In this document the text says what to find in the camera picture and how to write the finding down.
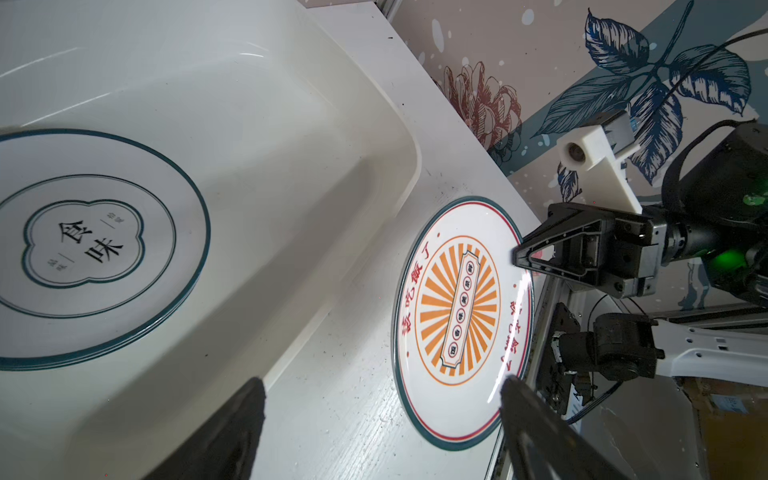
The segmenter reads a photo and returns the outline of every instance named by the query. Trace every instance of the sink basin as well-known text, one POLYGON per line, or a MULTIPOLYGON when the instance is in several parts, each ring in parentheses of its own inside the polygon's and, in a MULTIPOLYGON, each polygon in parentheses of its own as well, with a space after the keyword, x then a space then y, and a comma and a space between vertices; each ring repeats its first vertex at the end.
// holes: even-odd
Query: sink basin
POLYGON ((402 206, 419 149, 295 0, 0 2, 0 28, 0 133, 129 138, 210 213, 197 285, 158 328, 0 372, 0 477, 140 478, 247 379, 269 388, 402 206))

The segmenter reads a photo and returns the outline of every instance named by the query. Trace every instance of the ceramic plate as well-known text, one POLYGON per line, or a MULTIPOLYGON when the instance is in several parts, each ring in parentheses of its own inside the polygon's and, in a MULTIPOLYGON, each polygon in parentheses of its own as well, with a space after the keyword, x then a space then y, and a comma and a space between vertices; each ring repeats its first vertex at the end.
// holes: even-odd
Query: ceramic plate
POLYGON ((517 227, 497 204, 456 200, 409 255, 392 328, 400 399, 436 445, 462 450, 499 424, 498 391, 528 358, 533 285, 511 264, 517 227))
POLYGON ((200 191, 144 145, 92 131, 0 137, 0 369, 63 366, 151 331, 192 289, 200 191))

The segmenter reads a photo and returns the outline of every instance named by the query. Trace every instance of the white countertop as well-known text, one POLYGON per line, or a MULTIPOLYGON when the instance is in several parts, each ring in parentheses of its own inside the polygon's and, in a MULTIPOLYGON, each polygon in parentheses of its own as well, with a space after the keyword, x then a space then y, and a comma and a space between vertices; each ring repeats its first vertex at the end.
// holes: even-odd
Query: white countertop
POLYGON ((401 110, 422 173, 353 286, 283 374, 266 379, 253 478, 483 478, 496 433, 443 451, 401 406, 390 345, 396 286, 417 234, 451 200, 490 198, 523 235, 539 222, 373 2, 310 12, 401 110))

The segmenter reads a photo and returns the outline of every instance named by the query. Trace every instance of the black cable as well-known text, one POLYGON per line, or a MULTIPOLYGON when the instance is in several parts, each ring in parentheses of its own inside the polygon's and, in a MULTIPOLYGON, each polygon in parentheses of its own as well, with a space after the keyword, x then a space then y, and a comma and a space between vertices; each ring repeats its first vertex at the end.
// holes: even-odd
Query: black cable
POLYGON ((712 132, 721 127, 738 127, 741 124, 753 123, 756 120, 747 121, 735 121, 735 120, 721 120, 712 125, 701 133, 698 137, 694 138, 692 142, 688 144, 683 151, 681 151, 670 166, 667 168, 667 172, 664 174, 664 180, 661 183, 661 204, 664 205, 669 211, 677 212, 679 214, 684 212, 683 201, 680 199, 680 171, 683 169, 683 162, 685 157, 688 156, 698 144, 700 144, 705 138, 709 137, 712 132))
POLYGON ((607 293, 605 295, 601 296, 600 299, 597 302, 595 302, 594 305, 592 306, 592 310, 590 310, 589 316, 587 317, 587 331, 589 331, 589 324, 592 321, 592 313, 594 313, 594 309, 596 309, 598 307, 598 305, 600 305, 600 302, 602 302, 603 298, 605 298, 606 296, 608 296, 607 293))
POLYGON ((637 305, 637 302, 635 302, 633 299, 631 299, 629 297, 627 298, 627 300, 629 300, 630 302, 634 303, 634 305, 637 307, 638 310, 640 310, 643 313, 643 315, 648 316, 648 314, 645 313, 645 310, 643 310, 643 307, 637 305))
POLYGON ((587 406, 585 406, 583 409, 581 409, 578 412, 576 412, 571 418, 566 420, 565 423, 567 423, 569 425, 573 425, 574 423, 576 423, 579 420, 583 419, 585 415, 587 415, 589 412, 594 410, 594 407, 600 405, 602 402, 605 401, 605 399, 607 399, 609 396, 613 395, 613 393, 616 390, 619 390, 619 387, 621 386, 622 383, 624 383, 624 382, 618 381, 618 382, 614 383, 614 386, 612 386, 611 388, 606 390, 606 392, 604 394, 602 394, 601 396, 599 396, 597 399, 592 400, 591 402, 589 402, 587 404, 587 406))
MULTIPOLYGON (((600 299, 597 302, 595 302, 594 305, 592 306, 592 310, 590 310, 589 316, 587 317, 587 331, 589 331, 589 324, 592 321, 592 313, 594 313, 594 309, 596 309, 598 307, 600 302, 602 302, 603 298, 605 298, 606 296, 608 296, 607 293, 605 295, 601 296, 600 299)), ((592 386, 594 386, 594 372, 590 372, 589 383, 591 383, 592 386)))
MULTIPOLYGON (((713 55, 715 55, 718 51, 724 50, 725 47, 728 47, 730 45, 733 45, 734 43, 742 40, 747 40, 748 38, 756 37, 758 35, 765 35, 768 33, 768 28, 761 28, 760 30, 751 31, 750 33, 746 33, 744 35, 739 35, 738 37, 731 38, 729 41, 726 41, 718 46, 715 47, 714 50, 709 52, 708 54, 704 55, 701 60, 696 62, 696 64, 689 68, 688 71, 686 71, 682 76, 680 76, 680 79, 678 79, 674 85, 672 85, 672 88, 667 92, 666 95, 664 95, 664 99, 661 101, 658 107, 654 109, 653 112, 651 112, 649 119, 651 119, 661 108, 664 106, 665 103, 667 103, 667 100, 670 99, 670 97, 674 94, 674 92, 683 84, 683 82, 696 70, 699 69, 701 65, 707 60, 709 60, 713 55)), ((639 138, 645 131, 650 128, 650 122, 646 121, 642 127, 640 127, 640 130, 637 131, 637 135, 635 135, 635 138, 639 138)))

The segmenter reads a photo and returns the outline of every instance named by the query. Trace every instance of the blue leaf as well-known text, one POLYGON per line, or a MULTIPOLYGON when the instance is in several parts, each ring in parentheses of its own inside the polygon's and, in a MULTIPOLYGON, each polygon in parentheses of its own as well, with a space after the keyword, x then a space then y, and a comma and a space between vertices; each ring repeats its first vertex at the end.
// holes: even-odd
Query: blue leaf
POLYGON ((578 187, 578 174, 575 170, 563 167, 562 163, 558 165, 558 183, 560 184, 560 195, 562 195, 564 202, 573 201, 581 194, 581 188, 578 187))
MULTIPOLYGON (((701 45, 680 53, 670 64, 672 84, 676 84, 681 76, 715 48, 715 45, 701 45)), ((690 74, 677 91, 684 97, 725 105, 731 111, 743 114, 752 91, 750 70, 739 55, 720 50, 690 74)))
POLYGON ((640 150, 631 158, 649 184, 683 140, 683 111, 677 97, 672 95, 662 108, 658 108, 668 91, 669 88, 655 81, 647 86, 631 108, 631 115, 640 128, 646 122, 650 123, 637 139, 640 150))
POLYGON ((610 18, 595 18, 588 11, 584 37, 589 55, 598 67, 628 74, 648 64, 648 40, 629 25, 610 18))
POLYGON ((544 123, 532 137, 561 134, 582 125, 596 113, 623 101, 632 77, 607 75, 590 78, 564 91, 547 112, 544 123))

